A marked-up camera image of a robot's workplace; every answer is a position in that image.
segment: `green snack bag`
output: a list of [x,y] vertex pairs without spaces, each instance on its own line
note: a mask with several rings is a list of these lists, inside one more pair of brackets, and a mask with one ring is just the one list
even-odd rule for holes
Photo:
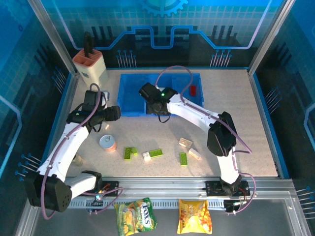
[[115,204],[115,210],[119,236],[152,231],[157,226],[150,198],[131,203]]

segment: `robotic arm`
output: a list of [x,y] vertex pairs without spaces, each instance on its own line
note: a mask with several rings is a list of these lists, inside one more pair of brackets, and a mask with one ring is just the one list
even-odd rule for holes
[[236,138],[218,121],[225,122],[236,132],[231,115],[223,112],[221,115],[208,111],[187,99],[181,97],[177,91],[171,88],[157,89],[150,83],[146,83],[139,91],[147,101],[150,110],[156,115],[178,115],[195,124],[208,134],[207,147],[217,156],[221,177],[222,189],[229,195],[238,191],[241,176],[234,169],[233,151],[235,151]]
[[71,199],[86,191],[98,191],[101,188],[102,176],[97,172],[84,171],[75,178],[65,180],[71,161],[91,130],[96,125],[101,125],[103,121],[115,121],[121,116],[120,107],[112,106],[107,108],[105,94],[101,92],[101,96],[102,103],[99,104],[94,115],[84,126],[79,127],[69,136],[58,151],[54,163],[52,166],[49,166],[53,154],[64,137],[73,130],[73,128],[84,121],[96,105],[97,92],[86,91],[84,103],[68,115],[63,134],[52,153],[38,168],[36,173],[29,173],[25,177],[24,183],[26,192],[32,206],[40,206],[41,185],[47,168],[50,168],[45,185],[45,208],[47,209],[63,212],[69,206]]

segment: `snack bag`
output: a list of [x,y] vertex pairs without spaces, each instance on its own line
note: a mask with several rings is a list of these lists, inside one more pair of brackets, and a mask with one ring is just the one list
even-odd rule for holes
[[178,234],[212,234],[212,222],[207,200],[191,202],[179,200],[179,215]]
[[154,230],[157,226],[149,198],[126,204],[115,204],[119,236]]

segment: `red object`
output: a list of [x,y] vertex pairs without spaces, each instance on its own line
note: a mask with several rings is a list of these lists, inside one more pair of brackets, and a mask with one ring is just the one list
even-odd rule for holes
[[190,86],[190,95],[193,97],[196,96],[196,86],[195,85]]

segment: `gear graphic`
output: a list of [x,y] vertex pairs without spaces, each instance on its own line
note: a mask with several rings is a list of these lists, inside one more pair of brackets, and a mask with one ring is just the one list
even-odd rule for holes
[[164,17],[171,16],[171,13],[176,14],[178,10],[183,9],[183,5],[188,3],[188,0],[138,0],[143,10],[147,10],[148,14],[153,13],[156,17],[160,15]]
[[30,11],[27,0],[1,0],[2,5],[6,6],[11,16],[19,23],[23,23]]

